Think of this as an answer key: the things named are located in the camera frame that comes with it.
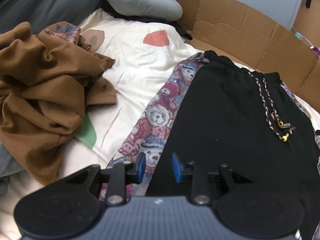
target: bed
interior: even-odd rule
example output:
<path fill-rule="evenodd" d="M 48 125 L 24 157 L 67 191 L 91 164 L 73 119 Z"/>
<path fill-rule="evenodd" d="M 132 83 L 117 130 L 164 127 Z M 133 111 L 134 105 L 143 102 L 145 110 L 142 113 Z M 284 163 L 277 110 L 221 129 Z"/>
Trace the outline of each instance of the bed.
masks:
<path fill-rule="evenodd" d="M 80 27 L 85 37 L 93 39 L 97 52 L 116 60 L 103 76 L 116 88 L 117 104 L 87 114 L 80 134 L 66 144 L 58 178 L 93 163 L 106 167 L 174 66 L 198 52 L 185 44 L 172 26 L 115 19 L 102 9 Z M 319 130 L 320 114 L 297 99 L 309 111 L 314 129 Z M 25 171 L 11 176 L 7 195 L 0 197 L 0 240 L 20 238 L 14 207 L 20 198 L 41 187 Z"/>

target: braided drawstring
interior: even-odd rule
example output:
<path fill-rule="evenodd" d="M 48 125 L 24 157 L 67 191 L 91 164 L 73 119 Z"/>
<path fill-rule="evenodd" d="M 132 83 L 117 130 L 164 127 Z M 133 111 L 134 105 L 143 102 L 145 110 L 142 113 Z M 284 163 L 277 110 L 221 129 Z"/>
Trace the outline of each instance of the braided drawstring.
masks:
<path fill-rule="evenodd" d="M 272 117 L 272 119 L 276 122 L 276 124 L 278 125 L 278 127 L 279 127 L 280 129 L 285 129 L 285 128 L 291 127 L 291 128 L 289 129 L 289 132 L 286 133 L 286 134 L 283 135 L 283 136 L 281 136 L 280 133 L 278 133 L 278 132 L 276 131 L 276 129 L 272 126 L 272 123 L 271 123 L 271 121 L 270 121 L 270 119 L 269 119 L 268 107 L 267 107 L 266 101 L 265 101 L 265 99 L 264 99 L 264 96 L 263 96 L 263 94 L 262 94 L 262 89 L 261 89 L 261 85 L 260 85 L 259 79 L 258 79 L 257 77 L 255 77 L 255 76 L 253 76 L 250 71 L 248 71 L 248 74 L 255 79 L 255 81 L 256 81 L 256 83 L 257 83 L 257 86 L 258 86 L 258 88 L 259 88 L 259 95 L 260 95 L 260 97 L 261 97 L 261 100 L 262 100 L 262 103 L 263 103 L 263 107 L 264 107 L 264 109 L 265 109 L 266 121 L 267 121 L 267 124 L 268 124 L 269 128 L 272 130 L 272 132 L 273 132 L 281 141 L 286 142 L 286 141 L 288 140 L 288 137 L 289 137 L 290 135 L 292 135 L 292 132 L 295 130 L 295 127 L 291 127 L 291 125 L 290 125 L 289 123 L 283 123 L 283 122 L 281 121 L 281 118 L 280 118 L 280 116 L 278 115 L 277 110 L 275 109 L 275 106 L 274 106 L 274 104 L 273 104 L 273 100 L 272 100 L 272 98 L 271 98 L 271 96 L 270 96 L 270 93 L 269 93 L 269 90 L 268 90 L 268 88 L 267 88 L 266 79 L 263 77 L 263 78 L 262 78 L 262 82 L 263 82 L 263 85 L 264 85 L 264 89 L 265 89 L 265 91 L 266 91 L 266 93 L 267 93 L 267 95 L 268 95 L 268 99 L 269 99 L 269 101 L 270 101 L 270 105 L 271 105 L 271 108 L 272 108 L 272 109 L 271 109 L 271 117 Z"/>

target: gray blanket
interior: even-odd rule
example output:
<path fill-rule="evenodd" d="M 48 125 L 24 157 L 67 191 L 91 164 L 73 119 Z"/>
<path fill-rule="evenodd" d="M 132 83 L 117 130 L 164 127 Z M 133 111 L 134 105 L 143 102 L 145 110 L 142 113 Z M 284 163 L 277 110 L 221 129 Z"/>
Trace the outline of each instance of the gray blanket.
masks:
<path fill-rule="evenodd" d="M 100 0 L 0 0 L 0 33 L 24 21 L 35 34 L 61 21 L 79 25 L 99 7 Z"/>

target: gray pillow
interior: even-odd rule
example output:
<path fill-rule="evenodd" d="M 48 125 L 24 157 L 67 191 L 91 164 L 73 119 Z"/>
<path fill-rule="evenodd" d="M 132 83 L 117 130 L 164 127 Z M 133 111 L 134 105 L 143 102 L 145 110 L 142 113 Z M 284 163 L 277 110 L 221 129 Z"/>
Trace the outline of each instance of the gray pillow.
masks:
<path fill-rule="evenodd" d="M 101 0 L 0 0 L 0 33 L 21 22 L 30 22 L 39 34 L 45 27 L 67 21 L 79 25 L 100 7 Z"/>
<path fill-rule="evenodd" d="M 182 7 L 176 0 L 107 0 L 116 12 L 125 16 L 144 16 L 177 21 Z"/>

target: white sheet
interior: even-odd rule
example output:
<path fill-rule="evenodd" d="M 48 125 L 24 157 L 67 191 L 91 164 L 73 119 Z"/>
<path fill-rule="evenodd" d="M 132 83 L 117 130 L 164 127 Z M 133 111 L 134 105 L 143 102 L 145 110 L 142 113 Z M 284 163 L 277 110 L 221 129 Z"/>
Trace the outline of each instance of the white sheet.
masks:
<path fill-rule="evenodd" d="M 90 164 L 105 167 L 135 125 L 151 98 L 170 76 L 176 63 L 196 53 L 184 44 L 174 28 L 157 23 L 127 22 L 113 19 L 102 10 L 94 12 L 81 26 L 82 30 L 105 32 L 97 52 L 116 59 L 104 77 L 117 90 L 117 105 L 92 111 L 89 116 L 97 131 L 93 150 L 76 139 L 67 143 L 59 177 L 65 177 Z M 146 34 L 165 30 L 169 46 L 143 44 Z M 320 129 L 320 114 L 298 98 L 312 116 L 315 129 Z M 20 233 L 13 219 L 13 209 L 25 195 L 41 188 L 25 171 L 12 175 L 8 193 L 0 197 L 0 240 L 16 240 Z"/>

